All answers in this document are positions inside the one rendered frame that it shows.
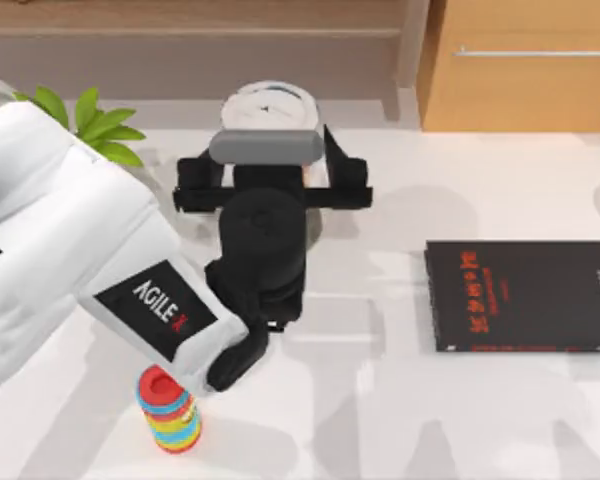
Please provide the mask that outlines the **black book with red print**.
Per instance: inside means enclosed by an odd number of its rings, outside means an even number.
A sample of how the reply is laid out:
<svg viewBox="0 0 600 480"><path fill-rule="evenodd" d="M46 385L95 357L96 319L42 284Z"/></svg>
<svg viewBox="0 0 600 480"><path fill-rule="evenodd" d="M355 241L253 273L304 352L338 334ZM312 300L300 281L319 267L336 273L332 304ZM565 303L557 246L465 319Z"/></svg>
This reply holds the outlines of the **black book with red print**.
<svg viewBox="0 0 600 480"><path fill-rule="evenodd" d="M600 352L599 240L429 240L439 352Z"/></svg>

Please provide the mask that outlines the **stack of coloured rings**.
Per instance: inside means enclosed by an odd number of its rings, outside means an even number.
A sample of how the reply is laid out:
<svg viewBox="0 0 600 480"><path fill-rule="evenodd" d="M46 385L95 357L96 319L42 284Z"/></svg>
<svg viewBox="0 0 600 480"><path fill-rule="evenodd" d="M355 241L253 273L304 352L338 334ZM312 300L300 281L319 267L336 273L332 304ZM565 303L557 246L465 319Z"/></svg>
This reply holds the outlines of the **stack of coloured rings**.
<svg viewBox="0 0 600 480"><path fill-rule="evenodd" d="M191 449L202 431L195 398L159 365L140 375L136 399L155 443L170 454Z"/></svg>

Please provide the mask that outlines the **wooden cupboard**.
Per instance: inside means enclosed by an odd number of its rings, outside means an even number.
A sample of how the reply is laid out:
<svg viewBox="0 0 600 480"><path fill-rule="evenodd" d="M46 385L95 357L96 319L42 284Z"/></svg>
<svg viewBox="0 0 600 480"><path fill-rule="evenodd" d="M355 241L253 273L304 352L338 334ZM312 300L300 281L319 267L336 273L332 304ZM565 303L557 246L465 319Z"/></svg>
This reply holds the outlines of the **wooden cupboard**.
<svg viewBox="0 0 600 480"><path fill-rule="evenodd" d="M428 132L600 133L600 58L469 50L600 50L600 0L430 0L415 91Z"/></svg>

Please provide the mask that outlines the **wooden open shelf unit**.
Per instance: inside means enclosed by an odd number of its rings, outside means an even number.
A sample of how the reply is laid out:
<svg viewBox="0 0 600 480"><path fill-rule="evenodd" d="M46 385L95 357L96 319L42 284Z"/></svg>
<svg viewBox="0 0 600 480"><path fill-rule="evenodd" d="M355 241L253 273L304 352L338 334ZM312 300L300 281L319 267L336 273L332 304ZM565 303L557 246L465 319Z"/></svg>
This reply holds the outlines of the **wooden open shelf unit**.
<svg viewBox="0 0 600 480"><path fill-rule="evenodd" d="M410 127L429 0L0 0L0 80L210 128L257 80L299 85L341 127Z"/></svg>

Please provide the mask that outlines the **white round clock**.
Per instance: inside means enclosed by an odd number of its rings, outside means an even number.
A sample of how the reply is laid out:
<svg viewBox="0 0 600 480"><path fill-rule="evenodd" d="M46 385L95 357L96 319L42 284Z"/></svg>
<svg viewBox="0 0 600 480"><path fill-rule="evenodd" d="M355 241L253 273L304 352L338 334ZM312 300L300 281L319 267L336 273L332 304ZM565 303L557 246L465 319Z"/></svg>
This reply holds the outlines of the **white round clock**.
<svg viewBox="0 0 600 480"><path fill-rule="evenodd" d="M298 166L310 185L311 166L325 155L324 122L307 90L262 80L231 94L220 112L221 130L210 143L219 163Z"/></svg>

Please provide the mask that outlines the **green leafy plant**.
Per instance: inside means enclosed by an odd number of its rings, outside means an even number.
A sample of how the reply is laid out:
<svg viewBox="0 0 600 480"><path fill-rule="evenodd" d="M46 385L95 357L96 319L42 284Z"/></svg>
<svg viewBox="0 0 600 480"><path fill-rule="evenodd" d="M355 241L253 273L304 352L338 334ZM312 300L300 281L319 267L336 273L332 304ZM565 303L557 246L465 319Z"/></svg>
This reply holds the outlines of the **green leafy plant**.
<svg viewBox="0 0 600 480"><path fill-rule="evenodd" d="M84 90L76 101L74 130L71 129L64 101L50 88L38 85L33 96L15 91L12 97L17 101L33 103L107 160L123 166L143 167L140 156L125 144L125 141L141 141L146 138L143 132L125 124L125 121L136 114L136 110L126 107L109 111L101 109L98 105L98 88Z"/></svg>

